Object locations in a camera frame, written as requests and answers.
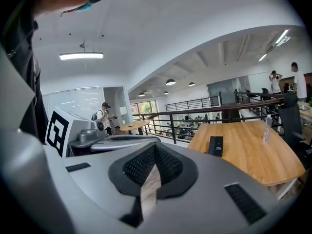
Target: white ceiling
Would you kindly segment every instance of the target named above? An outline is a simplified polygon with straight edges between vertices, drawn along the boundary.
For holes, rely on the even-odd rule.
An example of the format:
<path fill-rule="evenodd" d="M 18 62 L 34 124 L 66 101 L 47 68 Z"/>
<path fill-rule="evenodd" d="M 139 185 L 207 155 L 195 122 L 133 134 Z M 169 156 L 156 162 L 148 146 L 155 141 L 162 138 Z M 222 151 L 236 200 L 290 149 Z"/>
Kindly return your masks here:
<path fill-rule="evenodd" d="M 129 98 L 130 100 L 142 98 L 138 97 L 138 94 L 142 91 L 151 92 L 147 93 L 144 98 L 163 96 L 164 91 L 169 93 L 177 92 L 188 88 L 189 82 L 196 83 L 197 80 L 194 80 L 194 78 L 197 74 L 211 74 L 213 76 L 215 73 L 213 71 L 222 66 L 227 66 L 224 68 L 232 68 L 233 65 L 237 65 L 237 62 L 242 65 L 257 64 L 259 58 L 266 52 L 269 46 L 275 43 L 284 30 L 284 27 L 274 27 L 274 29 L 272 27 L 262 27 L 255 29 L 253 33 L 248 35 L 240 35 L 238 32 L 237 35 L 239 36 L 232 36 L 228 40 L 211 44 L 207 49 L 189 54 L 173 66 L 156 73 L 131 91 Z M 284 45 L 296 45 L 298 41 L 308 38 L 304 30 L 296 27 L 291 29 L 287 36 L 291 37 L 291 39 L 280 47 L 276 47 L 268 56 L 282 55 L 285 49 Z M 165 83 L 168 78 L 175 79 L 177 83 L 172 86 L 166 86 Z"/>
<path fill-rule="evenodd" d="M 127 72 L 128 59 L 141 33 L 179 0 L 102 0 L 90 10 L 39 18 L 33 38 L 41 82 L 72 75 Z M 102 60 L 60 61 L 59 54 L 103 52 Z"/>

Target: ceiling beam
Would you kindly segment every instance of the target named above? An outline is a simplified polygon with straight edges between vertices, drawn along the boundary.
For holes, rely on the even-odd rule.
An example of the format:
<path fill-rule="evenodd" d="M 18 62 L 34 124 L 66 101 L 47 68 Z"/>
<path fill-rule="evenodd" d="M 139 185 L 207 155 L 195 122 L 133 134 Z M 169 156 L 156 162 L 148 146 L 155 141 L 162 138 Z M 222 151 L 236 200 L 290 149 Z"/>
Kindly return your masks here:
<path fill-rule="evenodd" d="M 218 43 L 218 50 L 219 50 L 219 58 L 220 58 L 220 63 L 224 63 L 224 46 L 223 42 Z"/>
<path fill-rule="evenodd" d="M 248 49 L 249 40 L 250 40 L 250 35 L 244 36 L 242 45 L 240 46 L 240 50 L 238 52 L 238 56 L 237 56 L 237 59 L 236 59 L 237 61 L 240 61 L 241 59 L 244 59 L 245 54 L 246 54 L 247 49 Z"/>
<path fill-rule="evenodd" d="M 201 51 L 196 52 L 196 54 L 194 54 L 194 57 L 201 62 L 205 68 L 208 67 L 208 61 L 206 60 L 206 58 L 204 57 L 203 53 Z"/>
<path fill-rule="evenodd" d="M 273 39 L 275 39 L 275 37 L 276 37 L 276 33 L 277 33 L 277 31 L 272 31 L 270 33 L 267 40 L 262 44 L 260 50 L 257 52 L 257 54 L 258 54 L 257 58 L 260 58 L 263 54 L 265 54 L 267 52 L 268 47 L 272 43 Z"/>
<path fill-rule="evenodd" d="M 183 70 L 185 70 L 185 71 L 188 72 L 188 73 L 194 73 L 194 71 L 193 71 L 191 68 L 185 66 L 183 63 L 181 63 L 181 62 L 179 62 L 179 61 L 176 62 L 176 63 L 174 64 L 174 66 L 177 67 L 177 68 L 183 69 Z"/>
<path fill-rule="evenodd" d="M 159 77 L 159 78 L 163 78 L 163 79 L 166 79 L 168 80 L 169 78 L 172 78 L 174 80 L 180 80 L 179 77 L 177 76 L 174 76 L 174 75 L 161 75 L 161 74 L 157 74 L 157 75 L 154 75 L 155 77 Z"/>

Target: person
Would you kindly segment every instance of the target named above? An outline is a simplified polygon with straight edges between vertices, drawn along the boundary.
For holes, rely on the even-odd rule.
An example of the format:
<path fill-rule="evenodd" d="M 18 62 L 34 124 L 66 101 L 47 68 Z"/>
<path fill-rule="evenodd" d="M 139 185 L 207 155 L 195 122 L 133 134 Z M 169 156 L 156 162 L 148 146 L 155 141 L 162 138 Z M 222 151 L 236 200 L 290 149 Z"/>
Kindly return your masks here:
<path fill-rule="evenodd" d="M 40 69 L 35 70 L 32 37 L 38 29 L 35 21 L 51 12 L 82 11 L 100 0 L 5 0 L 0 24 L 1 44 L 22 79 L 35 92 L 28 106 L 20 129 L 34 135 L 44 143 L 48 125 L 42 94 L 40 92 Z"/>
<path fill-rule="evenodd" d="M 272 94 L 281 94 L 281 89 L 279 87 L 279 82 L 282 79 L 281 74 L 277 74 L 275 70 L 269 75 L 271 81 L 271 93 Z"/>
<path fill-rule="evenodd" d="M 306 102 L 307 98 L 307 85 L 306 79 L 304 78 L 303 73 L 298 70 L 298 64 L 296 62 L 292 63 L 292 71 L 294 71 L 294 93 L 297 92 L 298 101 Z M 302 123 L 306 126 L 307 121 L 302 119 Z"/>
<path fill-rule="evenodd" d="M 111 108 L 111 106 L 107 102 L 104 102 L 102 104 L 102 109 L 98 110 L 97 112 L 97 120 L 101 121 L 103 123 L 104 129 L 106 130 L 106 132 L 109 135 L 112 135 L 112 129 L 109 123 L 110 118 L 108 117 L 109 108 Z"/>

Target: desk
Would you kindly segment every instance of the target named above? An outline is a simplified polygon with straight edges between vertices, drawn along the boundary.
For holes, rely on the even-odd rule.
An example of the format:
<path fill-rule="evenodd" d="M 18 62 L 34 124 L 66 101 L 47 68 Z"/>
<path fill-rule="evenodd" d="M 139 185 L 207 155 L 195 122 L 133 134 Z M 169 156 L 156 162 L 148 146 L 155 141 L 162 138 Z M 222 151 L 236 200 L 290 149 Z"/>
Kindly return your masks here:
<path fill-rule="evenodd" d="M 137 129 L 138 130 L 138 133 L 140 135 L 143 135 L 143 132 L 142 132 L 142 127 L 149 124 L 150 121 L 148 119 L 145 119 L 145 120 L 138 120 L 138 121 L 134 121 L 132 123 L 129 123 L 127 125 L 123 125 L 120 127 L 120 130 L 122 131 L 131 131 L 131 130 L 134 130 L 134 129 Z"/>
<path fill-rule="evenodd" d="M 309 108 L 309 110 L 300 110 L 300 117 L 308 120 L 308 121 L 312 121 L 312 114 L 311 114 L 311 111 L 310 111 L 310 105 L 306 102 L 301 102 L 301 101 L 298 101 L 298 105 L 299 105 L 299 109 L 301 107 L 301 105 L 305 105 L 306 107 Z"/>
<path fill-rule="evenodd" d="M 210 136 L 223 136 L 222 159 L 238 167 L 266 186 L 285 184 L 287 190 L 305 169 L 286 142 L 274 131 L 265 142 L 263 134 L 266 125 L 262 120 L 201 124 L 188 148 L 205 153 Z"/>

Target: round wooden table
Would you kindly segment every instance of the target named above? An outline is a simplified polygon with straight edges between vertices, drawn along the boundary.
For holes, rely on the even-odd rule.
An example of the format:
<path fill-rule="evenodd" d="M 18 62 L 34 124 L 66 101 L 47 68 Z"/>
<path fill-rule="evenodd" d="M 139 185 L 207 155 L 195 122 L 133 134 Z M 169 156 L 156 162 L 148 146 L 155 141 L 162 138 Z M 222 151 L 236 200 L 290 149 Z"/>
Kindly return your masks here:
<path fill-rule="evenodd" d="M 134 122 L 131 122 L 127 125 L 123 125 L 120 127 L 120 130 L 122 131 L 129 131 L 129 134 L 131 134 L 131 130 L 134 130 L 134 129 L 137 129 L 138 130 L 138 133 L 140 135 L 143 135 L 143 132 L 142 132 L 142 127 L 149 124 L 150 121 L 148 119 L 145 119 L 145 120 L 138 120 L 138 121 L 134 121 Z"/>

